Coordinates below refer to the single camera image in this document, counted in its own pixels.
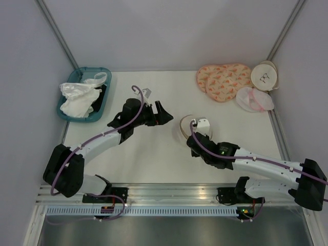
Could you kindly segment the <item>round mesh laundry bag glasses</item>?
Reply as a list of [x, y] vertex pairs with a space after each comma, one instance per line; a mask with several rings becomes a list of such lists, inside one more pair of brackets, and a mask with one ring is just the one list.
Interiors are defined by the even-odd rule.
[[194, 116], [193, 114], [189, 114], [189, 115], [184, 116], [179, 122], [180, 131], [185, 139], [188, 139], [192, 135], [191, 130], [190, 130], [190, 122], [193, 121], [193, 119], [195, 119], [195, 118], [198, 118], [198, 117]]

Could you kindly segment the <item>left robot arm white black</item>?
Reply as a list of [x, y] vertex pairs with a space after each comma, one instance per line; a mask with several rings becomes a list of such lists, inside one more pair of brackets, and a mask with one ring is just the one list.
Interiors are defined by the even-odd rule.
[[129, 98], [103, 132], [75, 147], [56, 146], [43, 174], [43, 180], [51, 186], [50, 194], [69, 198], [76, 193], [89, 193], [101, 203], [108, 202], [112, 197], [110, 182], [100, 175], [85, 174], [85, 165], [104, 151], [123, 143], [132, 136], [136, 127], [161, 126], [173, 120], [174, 117], [159, 101], [155, 106], [156, 113], [151, 105]]

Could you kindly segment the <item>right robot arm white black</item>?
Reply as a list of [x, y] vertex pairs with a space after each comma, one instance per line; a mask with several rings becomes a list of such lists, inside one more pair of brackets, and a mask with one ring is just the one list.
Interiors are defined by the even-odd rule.
[[240, 177], [234, 189], [234, 197], [239, 202], [251, 198], [292, 199], [299, 206], [321, 211], [327, 178], [314, 160], [303, 163], [276, 159], [266, 159], [229, 142], [214, 143], [208, 136], [198, 132], [187, 140], [193, 157], [217, 169], [229, 169], [254, 173], [262, 179]]

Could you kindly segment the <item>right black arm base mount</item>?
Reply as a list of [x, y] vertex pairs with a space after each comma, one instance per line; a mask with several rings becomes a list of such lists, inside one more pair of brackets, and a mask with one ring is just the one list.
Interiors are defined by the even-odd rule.
[[232, 187], [217, 188], [216, 200], [219, 204], [223, 204], [225, 206], [247, 203], [247, 200], [237, 197], [234, 193], [234, 188]]

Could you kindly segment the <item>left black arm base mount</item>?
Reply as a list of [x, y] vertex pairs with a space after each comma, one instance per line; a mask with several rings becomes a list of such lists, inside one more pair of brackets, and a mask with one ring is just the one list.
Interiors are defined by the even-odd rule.
[[100, 195], [85, 194], [82, 203], [106, 203], [106, 204], [122, 204], [127, 202], [127, 187], [111, 187]]

